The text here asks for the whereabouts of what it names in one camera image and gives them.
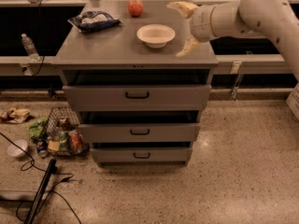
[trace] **countertop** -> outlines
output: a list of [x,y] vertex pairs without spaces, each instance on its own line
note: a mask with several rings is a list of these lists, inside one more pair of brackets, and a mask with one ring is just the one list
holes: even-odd
[[[185,39],[190,34],[189,22],[182,19],[177,11],[167,8],[172,0],[145,0],[144,12],[133,18],[127,11],[127,0],[95,1],[83,8],[86,11],[105,11],[122,25],[103,31],[82,34],[73,27],[57,56],[53,59],[54,66],[64,65],[148,65],[161,67],[164,65],[184,66],[208,64],[217,65],[214,51],[209,43],[203,43],[193,53],[177,58],[176,53],[183,49]],[[148,48],[137,36],[137,30],[148,24],[160,23],[173,28],[176,37],[161,49]]]

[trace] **water bottle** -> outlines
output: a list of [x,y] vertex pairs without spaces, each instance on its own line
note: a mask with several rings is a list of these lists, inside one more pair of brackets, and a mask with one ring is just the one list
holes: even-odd
[[37,53],[35,44],[32,41],[32,39],[29,36],[27,36],[26,34],[22,34],[21,42],[24,45],[24,47],[29,55],[30,60],[33,62],[38,62],[40,60],[40,57]]

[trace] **food item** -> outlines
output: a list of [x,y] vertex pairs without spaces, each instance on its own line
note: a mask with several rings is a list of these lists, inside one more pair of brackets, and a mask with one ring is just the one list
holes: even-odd
[[48,155],[48,143],[45,139],[39,139],[36,143],[36,149],[37,149],[37,154],[42,157],[45,158]]
[[128,11],[132,17],[139,17],[143,12],[144,6],[140,0],[131,0],[128,3]]
[[48,118],[42,117],[26,125],[26,128],[29,130],[29,138],[35,143],[38,139],[43,138],[46,134],[47,124]]
[[48,145],[48,149],[50,151],[59,151],[59,141],[53,141],[53,140],[49,140],[49,145]]
[[177,57],[183,57],[187,54],[189,54],[190,52],[192,52],[196,47],[198,47],[200,44],[200,42],[192,35],[188,36],[186,38],[185,44],[184,44],[184,48],[182,51],[178,52],[176,54]]
[[63,131],[71,130],[71,123],[68,117],[60,117],[59,118],[59,126],[63,129]]
[[59,151],[68,151],[68,132],[59,133]]
[[30,110],[26,108],[10,108],[0,114],[0,121],[9,123],[23,123],[30,116]]
[[169,3],[167,7],[177,10],[185,19],[189,19],[198,8],[196,4],[183,1]]
[[70,143],[73,151],[75,153],[80,153],[83,149],[83,142],[80,134],[78,131],[71,131],[69,133],[70,136]]
[[114,19],[104,11],[87,11],[68,20],[82,33],[101,31],[109,27],[121,24],[120,20]]

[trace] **drawer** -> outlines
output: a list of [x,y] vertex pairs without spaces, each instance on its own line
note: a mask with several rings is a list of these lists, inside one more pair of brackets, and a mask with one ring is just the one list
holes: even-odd
[[91,69],[63,70],[65,84],[94,85],[178,85],[207,84],[210,68],[206,69]]
[[108,162],[187,162],[192,149],[173,148],[91,148],[93,160],[97,163]]
[[210,85],[184,86],[64,86],[75,111],[202,110]]
[[197,123],[79,125],[87,143],[195,141],[199,129],[200,125]]
[[202,115],[198,110],[165,111],[93,111],[78,112],[84,124],[151,124],[197,123]]

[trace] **gray cabinet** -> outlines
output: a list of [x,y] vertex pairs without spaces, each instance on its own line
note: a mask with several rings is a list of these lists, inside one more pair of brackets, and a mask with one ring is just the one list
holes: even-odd
[[[146,47],[135,36],[138,27],[157,21],[170,25],[179,15],[166,8],[165,1],[148,1],[147,17],[134,19],[127,16],[123,3],[97,1],[83,9],[102,7],[111,15],[121,14],[125,24],[91,35],[71,31],[53,61],[65,96],[99,164],[187,164],[217,60],[208,43],[188,57],[176,57],[188,32],[184,20],[173,22],[178,35],[166,47]],[[154,12],[156,6],[159,14]],[[116,52],[113,57],[108,56],[111,48]]]

